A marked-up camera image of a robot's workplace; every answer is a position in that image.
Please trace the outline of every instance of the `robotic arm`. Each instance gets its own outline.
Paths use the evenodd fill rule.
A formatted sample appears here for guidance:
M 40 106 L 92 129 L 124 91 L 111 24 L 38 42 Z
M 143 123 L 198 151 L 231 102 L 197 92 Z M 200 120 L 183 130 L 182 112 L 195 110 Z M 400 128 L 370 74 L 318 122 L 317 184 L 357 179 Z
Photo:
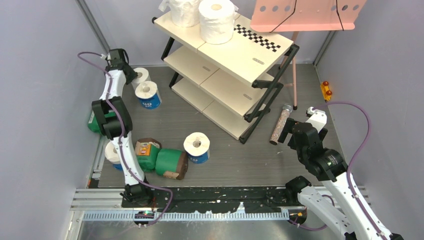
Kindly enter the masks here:
M 128 58 L 126 56 L 127 54 L 124 49 L 110 50 L 106 59 L 108 61 L 106 71 L 111 75 L 113 80 L 110 79 L 109 76 L 106 76 L 106 84 L 104 86 L 103 94 L 99 100 L 92 102 L 91 107 L 97 119 L 100 133 L 110 139 L 119 155 L 125 176 L 125 191 L 124 193 L 121 193 L 121 195 L 130 203 L 138 203 L 144 206 L 149 204 L 152 199 L 151 190 L 139 183 L 139 181 L 129 173 L 123 161 L 124 158 L 128 169 L 131 169 L 131 171 L 139 179 L 148 183 L 144 172 L 137 163 L 137 157 L 131 138 L 133 122 L 131 121 L 130 114 L 121 98 L 124 85 L 130 84 L 137 77 L 137 73 L 126 61 L 126 58 Z M 121 123 L 116 115 L 111 117 L 105 116 L 112 111 L 108 101 L 114 106 L 121 116 L 124 125 L 123 128 L 121 127 Z
M 292 137 L 288 146 L 296 150 L 297 157 L 309 173 L 313 174 L 337 199 L 344 215 L 312 187 L 303 176 L 296 177 L 286 184 L 292 198 L 312 210 L 341 240 L 403 240 L 402 236 L 391 233 L 371 210 L 362 194 L 352 195 L 347 179 L 347 168 L 344 158 L 334 149 L 323 147 L 327 134 L 324 125 L 327 116 L 324 111 L 310 107 L 306 122 L 287 119 L 279 142 L 283 143 L 290 133 Z M 352 174 L 349 176 L 354 188 L 357 187 Z M 357 199 L 365 206 L 366 213 L 360 208 Z M 377 232 L 367 215 L 377 224 Z

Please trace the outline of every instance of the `pink board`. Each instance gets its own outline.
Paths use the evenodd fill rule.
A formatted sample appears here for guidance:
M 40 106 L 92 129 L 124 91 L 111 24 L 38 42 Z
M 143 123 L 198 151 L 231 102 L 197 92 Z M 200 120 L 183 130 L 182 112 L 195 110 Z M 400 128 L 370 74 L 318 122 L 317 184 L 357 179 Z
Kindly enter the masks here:
M 355 28 L 355 20 L 367 0 L 337 0 L 344 30 Z M 271 32 L 295 12 L 275 32 L 342 30 L 336 0 L 256 0 L 250 27 Z

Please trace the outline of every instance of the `checkerboard pattern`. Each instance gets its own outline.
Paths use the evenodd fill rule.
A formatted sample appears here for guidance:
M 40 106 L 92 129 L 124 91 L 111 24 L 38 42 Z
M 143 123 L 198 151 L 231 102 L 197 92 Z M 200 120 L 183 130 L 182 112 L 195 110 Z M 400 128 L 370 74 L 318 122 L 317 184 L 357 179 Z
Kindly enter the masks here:
M 272 50 L 274 53 L 277 52 L 277 49 L 281 48 L 280 45 L 276 45 L 275 43 L 270 42 L 268 39 L 263 38 L 256 32 L 253 32 L 252 30 L 246 30 L 246 28 L 244 26 L 241 26 L 240 24 L 237 24 L 237 26 L 234 28 L 234 31 L 243 35 L 246 38 L 249 38 L 249 40 L 252 40 L 257 44 L 266 47 L 266 49 Z

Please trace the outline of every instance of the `gray wall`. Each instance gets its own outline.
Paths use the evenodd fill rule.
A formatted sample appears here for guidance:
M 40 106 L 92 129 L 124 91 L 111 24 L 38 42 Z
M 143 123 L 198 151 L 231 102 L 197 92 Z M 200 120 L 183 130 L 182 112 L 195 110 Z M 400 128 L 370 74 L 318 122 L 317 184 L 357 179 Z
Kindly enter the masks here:
M 231 0 L 238 12 L 251 18 L 256 0 Z M 131 65 L 163 65 L 161 55 L 169 36 L 152 24 L 162 0 L 86 0 L 111 48 L 124 48 L 131 55 Z M 291 32 L 283 33 L 291 38 Z M 301 32 L 296 43 L 298 63 L 312 63 L 327 36 L 326 31 Z
M 73 0 L 1 1 L 0 32 L 0 239 L 59 240 L 93 164 L 86 122 L 104 86 L 77 53 L 102 49 Z
M 363 106 L 372 120 L 354 176 L 373 209 L 405 239 L 424 236 L 424 13 L 422 0 L 369 0 L 356 29 L 339 32 L 319 63 L 332 101 Z M 352 107 L 331 106 L 337 135 L 350 159 L 366 134 Z

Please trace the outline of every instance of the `orange and yellow object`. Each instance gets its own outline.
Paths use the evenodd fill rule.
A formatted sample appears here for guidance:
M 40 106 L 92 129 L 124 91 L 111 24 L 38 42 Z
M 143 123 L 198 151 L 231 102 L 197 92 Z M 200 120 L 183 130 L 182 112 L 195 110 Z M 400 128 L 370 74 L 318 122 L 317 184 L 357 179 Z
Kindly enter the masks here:
M 330 101 L 331 96 L 333 95 L 333 92 L 330 90 L 329 85 L 330 84 L 328 81 L 323 81 L 321 83 L 322 96 L 324 96 L 326 102 Z

